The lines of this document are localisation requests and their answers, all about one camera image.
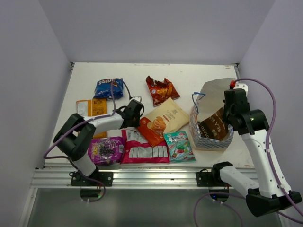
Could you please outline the brown sea salt chip bag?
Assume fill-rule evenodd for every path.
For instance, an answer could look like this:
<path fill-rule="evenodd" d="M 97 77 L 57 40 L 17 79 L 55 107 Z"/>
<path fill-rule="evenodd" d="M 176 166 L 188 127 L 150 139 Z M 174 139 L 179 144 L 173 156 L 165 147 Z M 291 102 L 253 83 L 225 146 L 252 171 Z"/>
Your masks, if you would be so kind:
<path fill-rule="evenodd" d="M 222 141 L 228 134 L 228 125 L 223 122 L 223 107 L 203 121 L 198 121 L 200 136 Z"/>

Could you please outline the orange cream cassava chips bag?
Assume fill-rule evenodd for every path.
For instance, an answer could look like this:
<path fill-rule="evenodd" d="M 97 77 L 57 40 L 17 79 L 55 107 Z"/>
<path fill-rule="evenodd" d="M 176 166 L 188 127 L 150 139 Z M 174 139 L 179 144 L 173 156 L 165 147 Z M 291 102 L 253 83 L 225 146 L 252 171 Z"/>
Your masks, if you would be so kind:
<path fill-rule="evenodd" d="M 177 132 L 189 122 L 189 115 L 171 98 L 140 119 L 137 128 L 155 147 L 164 141 L 164 134 Z"/>

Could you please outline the blue checkered paper bag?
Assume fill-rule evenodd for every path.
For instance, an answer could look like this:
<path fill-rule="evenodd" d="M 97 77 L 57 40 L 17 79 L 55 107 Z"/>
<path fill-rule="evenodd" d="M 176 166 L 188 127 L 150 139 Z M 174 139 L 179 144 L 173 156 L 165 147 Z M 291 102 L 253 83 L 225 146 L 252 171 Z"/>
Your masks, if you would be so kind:
<path fill-rule="evenodd" d="M 200 136 L 197 122 L 203 121 L 224 108 L 224 91 L 229 88 L 233 78 L 215 79 L 204 83 L 200 92 L 194 92 L 192 95 L 194 105 L 190 112 L 189 131 L 191 142 L 196 149 L 225 151 L 232 142 L 233 129 L 228 125 L 228 134 L 224 140 L 202 138 Z"/>

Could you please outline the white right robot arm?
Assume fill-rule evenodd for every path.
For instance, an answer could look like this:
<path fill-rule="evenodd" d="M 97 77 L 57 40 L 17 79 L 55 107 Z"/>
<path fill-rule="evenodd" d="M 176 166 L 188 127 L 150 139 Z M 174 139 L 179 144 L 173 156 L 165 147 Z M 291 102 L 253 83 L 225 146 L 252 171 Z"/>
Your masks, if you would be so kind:
<path fill-rule="evenodd" d="M 291 189 L 280 169 L 269 137 L 269 124 L 261 110 L 250 110 L 246 91 L 241 88 L 224 92 L 223 119 L 244 141 L 258 181 L 239 172 L 230 162 L 213 165 L 211 180 L 235 188 L 245 199 L 250 212 L 260 217 L 285 210 L 302 202 L 299 192 Z"/>

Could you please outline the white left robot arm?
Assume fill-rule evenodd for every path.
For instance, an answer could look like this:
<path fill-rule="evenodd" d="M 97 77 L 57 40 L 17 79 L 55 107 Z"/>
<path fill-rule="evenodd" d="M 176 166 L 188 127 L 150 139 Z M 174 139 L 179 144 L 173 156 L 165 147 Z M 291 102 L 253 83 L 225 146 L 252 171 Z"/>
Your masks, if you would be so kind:
<path fill-rule="evenodd" d="M 141 97 L 134 96 L 127 106 L 116 109 L 111 114 L 91 118 L 72 114 L 56 134 L 53 144 L 82 173 L 81 179 L 85 184 L 95 185 L 98 181 L 97 167 L 87 154 L 93 137 L 110 130 L 138 127 L 143 108 Z"/>

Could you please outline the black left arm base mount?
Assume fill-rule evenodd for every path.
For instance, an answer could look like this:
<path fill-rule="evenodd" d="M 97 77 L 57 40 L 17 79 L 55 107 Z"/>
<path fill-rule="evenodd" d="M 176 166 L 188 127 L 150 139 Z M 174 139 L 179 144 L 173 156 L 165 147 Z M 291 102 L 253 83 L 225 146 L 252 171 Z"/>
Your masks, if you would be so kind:
<path fill-rule="evenodd" d="M 102 183 L 105 187 L 112 186 L 114 173 L 113 172 L 94 172 L 90 176 L 82 176 L 79 172 L 70 172 L 71 186 L 90 187 L 101 186 Z"/>

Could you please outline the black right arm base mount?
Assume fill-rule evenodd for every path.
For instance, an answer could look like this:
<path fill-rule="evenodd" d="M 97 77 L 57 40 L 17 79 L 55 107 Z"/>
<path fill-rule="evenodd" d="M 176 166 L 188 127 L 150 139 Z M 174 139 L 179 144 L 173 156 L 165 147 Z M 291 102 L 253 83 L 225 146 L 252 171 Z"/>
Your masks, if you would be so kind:
<path fill-rule="evenodd" d="M 225 187 L 227 183 L 215 179 L 211 171 L 202 169 L 196 172 L 196 184 L 198 187 Z"/>

